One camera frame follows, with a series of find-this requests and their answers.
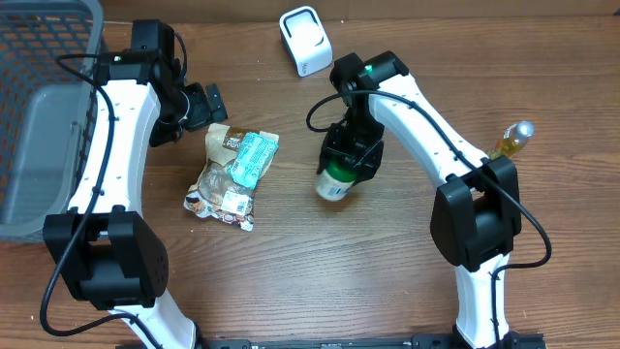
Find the green lid white jar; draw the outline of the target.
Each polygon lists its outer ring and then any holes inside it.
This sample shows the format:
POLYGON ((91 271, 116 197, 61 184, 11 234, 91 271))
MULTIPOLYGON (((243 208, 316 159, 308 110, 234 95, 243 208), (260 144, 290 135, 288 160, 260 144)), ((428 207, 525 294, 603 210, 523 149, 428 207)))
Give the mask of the green lid white jar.
POLYGON ((324 200, 336 202, 342 200, 354 186, 357 173, 346 169, 332 159, 319 174, 315 190, 324 200))

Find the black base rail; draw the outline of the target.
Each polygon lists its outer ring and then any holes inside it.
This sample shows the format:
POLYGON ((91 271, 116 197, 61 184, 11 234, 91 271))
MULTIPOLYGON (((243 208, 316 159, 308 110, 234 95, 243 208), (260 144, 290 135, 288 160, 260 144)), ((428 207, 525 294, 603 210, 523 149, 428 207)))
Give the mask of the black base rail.
MULTIPOLYGON (((457 333, 416 334, 411 338, 374 338, 359 340, 325 341, 271 341, 251 342, 244 340, 199 340, 195 348, 201 349, 465 349, 467 342, 457 333)), ((544 349, 547 348, 542 334, 508 333, 500 348, 544 349)))

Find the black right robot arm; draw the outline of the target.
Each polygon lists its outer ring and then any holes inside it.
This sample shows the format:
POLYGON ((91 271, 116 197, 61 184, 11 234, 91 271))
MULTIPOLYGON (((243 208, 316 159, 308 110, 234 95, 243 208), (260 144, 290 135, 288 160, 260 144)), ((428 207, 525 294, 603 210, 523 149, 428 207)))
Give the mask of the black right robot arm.
POLYGON ((367 61, 337 59, 329 80, 347 107, 324 130, 316 191, 340 201, 374 177, 390 131, 435 189, 430 233, 454 266, 459 310, 455 330, 467 348, 509 343, 502 268, 521 230, 518 180, 506 157, 491 160, 430 105, 406 65, 391 51, 367 61))

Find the brown nut snack bag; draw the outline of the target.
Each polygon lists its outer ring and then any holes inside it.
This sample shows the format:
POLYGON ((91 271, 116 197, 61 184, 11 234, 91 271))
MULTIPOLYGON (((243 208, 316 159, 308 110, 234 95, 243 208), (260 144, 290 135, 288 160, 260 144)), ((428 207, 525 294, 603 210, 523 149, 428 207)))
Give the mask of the brown nut snack bag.
POLYGON ((279 144, 279 136, 266 131, 224 124, 213 124, 208 128, 204 139, 206 164, 196 183, 188 189, 183 205, 199 218, 214 218, 250 232, 254 228, 256 188, 236 184, 228 173, 228 167, 236 158, 241 142, 248 133, 260 134, 279 144))

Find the teal wet wipes pack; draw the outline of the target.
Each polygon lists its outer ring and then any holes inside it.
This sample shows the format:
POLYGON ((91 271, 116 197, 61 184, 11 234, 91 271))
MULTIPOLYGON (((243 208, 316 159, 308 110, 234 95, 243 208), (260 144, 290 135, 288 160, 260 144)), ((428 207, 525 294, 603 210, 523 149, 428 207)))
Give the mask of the teal wet wipes pack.
POLYGON ((274 140, 257 133, 246 134, 236 158, 228 167, 232 180, 243 187, 255 189, 278 148, 279 144, 274 140))

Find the white barcode scanner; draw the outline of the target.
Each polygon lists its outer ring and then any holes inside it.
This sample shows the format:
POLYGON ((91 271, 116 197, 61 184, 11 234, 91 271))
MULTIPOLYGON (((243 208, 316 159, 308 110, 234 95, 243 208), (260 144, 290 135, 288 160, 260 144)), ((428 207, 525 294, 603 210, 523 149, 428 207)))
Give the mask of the white barcode scanner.
POLYGON ((282 14, 279 28, 300 77, 317 73, 332 63, 332 46, 314 8, 301 6, 282 14))

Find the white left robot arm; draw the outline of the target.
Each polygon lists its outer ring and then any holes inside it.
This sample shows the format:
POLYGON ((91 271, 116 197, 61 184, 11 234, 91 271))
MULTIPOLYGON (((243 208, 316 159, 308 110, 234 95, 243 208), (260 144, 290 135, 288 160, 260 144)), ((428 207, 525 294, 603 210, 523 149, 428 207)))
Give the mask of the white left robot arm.
POLYGON ((93 55, 85 80, 97 115, 86 163, 67 210, 43 227, 51 280, 101 310, 105 322, 123 321, 144 348, 203 347, 200 328, 168 290, 166 247, 141 212, 148 148, 227 117, 215 85, 186 82, 180 48, 169 25, 141 19, 129 48, 93 55))

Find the grey plastic mesh basket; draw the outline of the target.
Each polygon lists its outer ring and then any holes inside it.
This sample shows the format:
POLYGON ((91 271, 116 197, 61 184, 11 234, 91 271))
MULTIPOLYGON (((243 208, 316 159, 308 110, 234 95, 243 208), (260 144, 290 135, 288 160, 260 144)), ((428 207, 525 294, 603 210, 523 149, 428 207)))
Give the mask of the grey plastic mesh basket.
POLYGON ((62 213, 78 185, 92 139, 93 87, 55 62, 64 54, 89 75, 105 48, 95 0, 1 4, 1 239, 42 241, 50 214, 62 213))

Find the yellow dish soap bottle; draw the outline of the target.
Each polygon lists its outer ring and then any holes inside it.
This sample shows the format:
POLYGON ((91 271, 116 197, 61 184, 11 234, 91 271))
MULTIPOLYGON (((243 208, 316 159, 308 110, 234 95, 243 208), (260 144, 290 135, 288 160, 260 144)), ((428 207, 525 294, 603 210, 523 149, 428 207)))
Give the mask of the yellow dish soap bottle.
POLYGON ((510 126, 504 133, 503 138, 496 142, 486 154, 491 160, 500 156, 511 158, 525 147, 534 134, 535 126, 532 121, 519 121, 510 126))

